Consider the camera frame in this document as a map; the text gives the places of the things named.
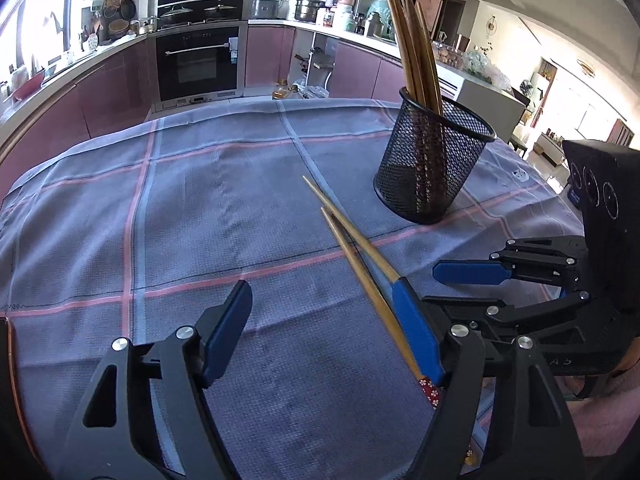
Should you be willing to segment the pink forearm sleeve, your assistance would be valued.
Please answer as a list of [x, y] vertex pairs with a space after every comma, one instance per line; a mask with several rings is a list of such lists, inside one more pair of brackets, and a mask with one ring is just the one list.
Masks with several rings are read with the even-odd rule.
[[615, 454], [639, 417], [639, 364], [609, 379], [598, 396], [567, 405], [584, 455]]

